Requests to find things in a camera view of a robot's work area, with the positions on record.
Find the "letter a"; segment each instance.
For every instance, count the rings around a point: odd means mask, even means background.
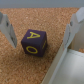
[[[40,35],[39,34],[36,34],[34,32],[30,32],[31,33],[31,36],[30,37],[27,37],[27,39],[30,39],[30,38],[39,38]]]

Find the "cork board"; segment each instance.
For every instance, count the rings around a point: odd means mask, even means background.
[[[14,49],[0,32],[0,84],[40,84],[62,43],[66,24],[78,8],[0,9],[7,14],[16,36]],[[47,33],[44,57],[26,55],[21,40],[28,29]]]

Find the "alphabet block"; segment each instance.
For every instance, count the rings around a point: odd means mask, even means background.
[[[29,29],[21,41],[25,54],[42,57],[47,47],[45,31]]]

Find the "brown speckled surface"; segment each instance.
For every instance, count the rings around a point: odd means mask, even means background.
[[[66,24],[78,8],[0,9],[12,23],[18,44],[14,49],[0,32],[0,84],[40,84],[62,43]],[[44,57],[26,55],[21,40],[28,29],[47,33]]]

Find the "letter o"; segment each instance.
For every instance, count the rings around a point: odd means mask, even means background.
[[[26,50],[27,50],[29,53],[33,53],[33,54],[37,54],[37,53],[38,53],[38,50],[37,50],[35,47],[32,47],[32,46],[28,46],[28,47],[26,47]]]

